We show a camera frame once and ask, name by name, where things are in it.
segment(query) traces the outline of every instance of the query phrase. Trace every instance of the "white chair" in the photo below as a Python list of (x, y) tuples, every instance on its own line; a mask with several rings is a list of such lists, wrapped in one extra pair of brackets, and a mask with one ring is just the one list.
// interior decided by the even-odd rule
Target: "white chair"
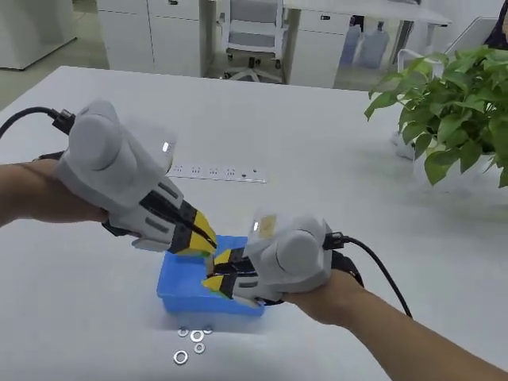
[(288, 26), (284, 22), (283, 0), (221, 0), (221, 46), (230, 59), (233, 55), (249, 57), (248, 67), (229, 68), (226, 79), (239, 80), (250, 77), (277, 83), (282, 78), (262, 71), (255, 66), (260, 58), (275, 60), (275, 67), (282, 67), (281, 59)]
[[(460, 50), (471, 50), (478, 48), (485, 44), (487, 38), (490, 36), (496, 23), (498, 22), (497, 18), (491, 17), (478, 17), (476, 18), (467, 28), (460, 34), (460, 36), (453, 41), (452, 44), (444, 51), (444, 54), (450, 57), (455, 56), (455, 52)], [(421, 54), (418, 54), (409, 49), (401, 49), (398, 52), (398, 71), (403, 71), (406, 68), (406, 64), (414, 59), (423, 57)], [(442, 76), (443, 74), (443, 63), (427, 60), (433, 65), (434, 75)]]

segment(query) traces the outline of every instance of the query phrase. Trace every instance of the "table surface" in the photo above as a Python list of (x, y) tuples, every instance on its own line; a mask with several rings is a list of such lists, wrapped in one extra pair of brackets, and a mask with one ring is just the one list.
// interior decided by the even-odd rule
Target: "table surface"
[[(260, 206), (323, 217), (374, 248), (420, 322), (508, 368), (506, 207), (415, 187), (389, 143), (396, 108), (367, 124), (361, 92), (62, 67), (0, 120), (28, 106), (77, 112), (98, 97), (121, 118), (177, 131), (179, 160), (268, 169), (268, 184), (175, 180), (218, 233), (244, 235)], [(27, 117), (0, 141), (0, 163), (66, 144), (44, 116)], [(293, 306), (258, 320), (166, 315), (156, 297), (163, 255), (99, 224), (18, 221), (0, 242), (2, 381), (387, 379), (349, 333)], [(367, 287), (398, 306), (366, 255), (345, 252)], [(176, 334), (185, 318), (216, 325), (203, 355)], [(190, 351), (183, 367), (172, 362), (180, 349)]]
[(388, 0), (284, 0), (284, 5), (297, 10), (317, 10), (330, 13), (360, 14), (368, 17), (420, 21), (448, 25), (451, 21), (423, 6), (389, 2)]

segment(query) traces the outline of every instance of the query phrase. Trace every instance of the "blue box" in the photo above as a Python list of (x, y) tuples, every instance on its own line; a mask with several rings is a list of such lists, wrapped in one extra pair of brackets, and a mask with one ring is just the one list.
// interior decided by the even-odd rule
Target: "blue box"
[[(247, 237), (218, 236), (215, 255), (228, 248), (243, 248), (246, 244)], [(201, 284), (204, 279), (206, 269), (203, 258), (166, 252), (157, 285), (157, 295), (163, 300), (166, 311), (263, 315), (264, 306), (252, 308), (215, 295)]]

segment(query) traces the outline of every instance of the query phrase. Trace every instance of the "plastic jug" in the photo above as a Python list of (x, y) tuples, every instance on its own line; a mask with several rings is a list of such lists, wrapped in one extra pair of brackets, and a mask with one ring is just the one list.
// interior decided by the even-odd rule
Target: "plastic jug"
[(349, 27), (348, 34), (346, 35), (346, 41), (344, 43), (344, 49), (342, 49), (340, 66), (344, 67), (352, 65), (355, 60), (356, 48), (361, 35), (362, 29), (359, 25)]
[(358, 64), (369, 69), (379, 69), (385, 51), (387, 50), (390, 36), (383, 30), (384, 22), (380, 21), (376, 31), (369, 33), (364, 38)]

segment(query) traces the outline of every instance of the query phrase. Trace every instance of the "floor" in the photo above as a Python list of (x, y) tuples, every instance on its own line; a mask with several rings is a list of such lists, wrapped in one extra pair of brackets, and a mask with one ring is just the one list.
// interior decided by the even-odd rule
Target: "floor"
[[(0, 83), (2, 84), (0, 86), (0, 110), (3, 110), (60, 66), (108, 68), (95, 0), (74, 0), (74, 5), (77, 40), (53, 52), (24, 71), (0, 69)], [(215, 62), (223, 62), (227, 66), (225, 57), (216, 57)], [(211, 68), (212, 76), (222, 75), (224, 69), (219, 66)], [(370, 90), (382, 75), (379, 71), (366, 71), (361, 68), (354, 68), (352, 71), (354, 72), (351, 72), (351, 69), (339, 70), (335, 87), (348, 90)]]

